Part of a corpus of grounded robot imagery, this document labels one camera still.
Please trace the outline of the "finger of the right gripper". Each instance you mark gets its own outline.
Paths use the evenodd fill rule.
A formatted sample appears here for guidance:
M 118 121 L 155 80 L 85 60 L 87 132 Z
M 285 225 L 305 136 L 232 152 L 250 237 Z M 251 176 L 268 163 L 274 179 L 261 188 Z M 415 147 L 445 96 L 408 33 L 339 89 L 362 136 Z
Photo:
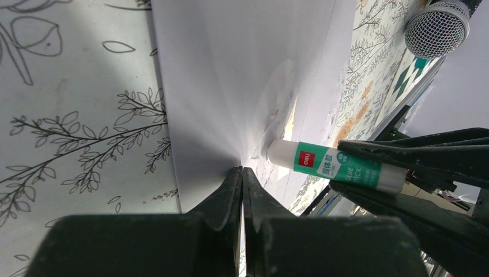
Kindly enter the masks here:
M 394 141 L 342 140 L 358 157 L 488 189 L 488 129 L 468 128 Z
M 453 276 L 488 276 L 488 227 L 470 216 L 405 194 L 330 181 L 329 187 L 376 216 L 399 218 L 420 248 Z

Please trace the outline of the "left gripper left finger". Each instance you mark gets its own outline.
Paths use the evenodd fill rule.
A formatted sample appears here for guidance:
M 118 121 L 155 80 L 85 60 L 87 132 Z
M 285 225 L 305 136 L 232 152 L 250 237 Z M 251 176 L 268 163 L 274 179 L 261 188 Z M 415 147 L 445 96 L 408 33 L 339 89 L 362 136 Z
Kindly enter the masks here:
M 71 215 L 27 276 L 238 276 L 241 167 L 185 214 Z

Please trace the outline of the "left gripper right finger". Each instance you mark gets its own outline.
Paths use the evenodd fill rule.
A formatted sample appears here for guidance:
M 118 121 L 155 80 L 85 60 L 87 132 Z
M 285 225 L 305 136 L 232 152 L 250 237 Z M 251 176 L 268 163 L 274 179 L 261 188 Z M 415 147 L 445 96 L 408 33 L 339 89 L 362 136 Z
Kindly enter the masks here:
M 299 217 L 243 169 L 248 276 L 426 276 L 419 244 L 393 217 Z

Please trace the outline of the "small green white bottle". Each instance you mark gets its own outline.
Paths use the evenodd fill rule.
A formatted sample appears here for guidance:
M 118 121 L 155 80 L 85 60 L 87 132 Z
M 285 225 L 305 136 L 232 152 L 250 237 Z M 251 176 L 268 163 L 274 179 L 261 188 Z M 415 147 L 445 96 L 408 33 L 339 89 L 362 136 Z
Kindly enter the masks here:
M 399 194 L 407 170 L 348 154 L 336 148 L 275 140 L 267 151 L 273 164 L 338 182 Z

